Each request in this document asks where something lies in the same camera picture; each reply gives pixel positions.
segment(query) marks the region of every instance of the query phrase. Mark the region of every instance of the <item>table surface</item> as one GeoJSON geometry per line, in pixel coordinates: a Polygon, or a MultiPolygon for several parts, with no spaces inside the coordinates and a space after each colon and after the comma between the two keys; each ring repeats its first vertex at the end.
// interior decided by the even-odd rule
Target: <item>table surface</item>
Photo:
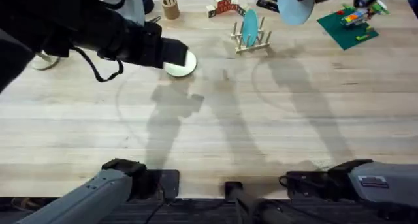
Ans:
{"type": "MultiPolygon", "coordinates": [[[[418,20],[406,0],[370,23],[380,36],[343,51],[316,19],[351,0],[316,6],[302,26],[246,1],[273,30],[271,49],[236,55],[226,12],[207,18],[213,0],[178,0],[163,36],[198,58],[189,78],[125,65],[96,82],[76,53],[49,71],[26,68],[0,95],[0,197],[68,193],[118,157],[174,168],[181,197],[220,197],[223,182],[286,197],[278,176],[352,159],[416,163],[418,20]]],[[[161,14],[161,2],[147,15],[161,14]]],[[[113,62],[90,57],[103,76],[113,62]]]]}

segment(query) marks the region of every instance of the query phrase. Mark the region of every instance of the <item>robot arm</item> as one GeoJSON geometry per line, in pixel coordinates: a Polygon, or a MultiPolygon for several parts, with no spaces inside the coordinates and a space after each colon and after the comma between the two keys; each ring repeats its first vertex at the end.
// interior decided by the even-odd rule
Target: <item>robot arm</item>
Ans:
{"type": "MultiPolygon", "coordinates": [[[[97,51],[99,57],[118,62],[119,72],[108,80],[123,72],[122,62],[160,69],[165,61],[184,65],[188,47],[178,40],[161,37],[162,29],[155,23],[145,22],[141,26],[125,19],[114,11],[123,3],[124,0],[116,5],[100,0],[0,0],[0,30],[32,53],[44,51],[68,57],[69,50],[80,52],[100,82],[107,80],[98,75],[94,64],[78,47],[97,51]]],[[[10,42],[2,44],[2,49],[13,46],[10,42]]],[[[24,55],[18,52],[8,58],[24,55]]],[[[23,67],[2,65],[19,71],[0,86],[7,85],[23,67]]]]}
{"type": "Polygon", "coordinates": [[[113,159],[85,184],[16,224],[98,223],[130,199],[147,199],[161,191],[165,192],[164,198],[176,197],[178,178],[177,170],[148,170],[141,163],[113,159]],[[162,174],[170,186],[165,186],[167,183],[161,179],[162,174]]]}

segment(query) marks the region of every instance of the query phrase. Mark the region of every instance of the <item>gray robot arm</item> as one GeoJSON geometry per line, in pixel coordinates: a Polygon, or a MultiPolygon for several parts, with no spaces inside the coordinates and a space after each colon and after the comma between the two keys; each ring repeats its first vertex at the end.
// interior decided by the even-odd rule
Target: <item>gray robot arm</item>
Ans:
{"type": "Polygon", "coordinates": [[[93,224],[129,199],[147,199],[165,192],[164,198],[178,194],[177,170],[148,170],[145,165],[114,159],[85,184],[16,224],[93,224]]]}
{"type": "Polygon", "coordinates": [[[132,177],[120,170],[100,171],[79,188],[16,224],[98,223],[131,196],[132,177]]]}

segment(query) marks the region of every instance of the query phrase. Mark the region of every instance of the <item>wooden cup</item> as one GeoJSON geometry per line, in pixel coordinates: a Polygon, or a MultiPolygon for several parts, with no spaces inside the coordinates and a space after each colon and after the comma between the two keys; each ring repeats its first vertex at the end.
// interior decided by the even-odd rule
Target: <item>wooden cup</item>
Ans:
{"type": "Polygon", "coordinates": [[[178,10],[177,0],[174,0],[172,5],[167,5],[167,2],[163,0],[164,15],[167,19],[174,20],[179,17],[180,11],[178,10]]]}

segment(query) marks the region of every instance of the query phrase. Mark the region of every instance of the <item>wooden tabletop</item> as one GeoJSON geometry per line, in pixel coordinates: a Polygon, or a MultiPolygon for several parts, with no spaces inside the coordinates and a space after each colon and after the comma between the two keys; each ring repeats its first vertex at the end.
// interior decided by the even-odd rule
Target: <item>wooden tabletop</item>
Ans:
{"type": "MultiPolygon", "coordinates": [[[[380,36],[343,51],[316,19],[351,0],[316,6],[297,27],[249,3],[271,49],[236,55],[235,12],[207,18],[213,0],[178,0],[163,35],[198,59],[193,76],[125,65],[96,82],[76,53],[49,71],[28,67],[0,95],[0,197],[61,196],[115,157],[181,173],[181,197],[220,197],[223,182],[286,197],[277,177],[352,159],[416,163],[418,20],[406,0],[370,23],[380,36]]],[[[147,19],[160,15],[160,0],[147,19]]],[[[113,62],[90,57],[103,76],[113,62]]]]}

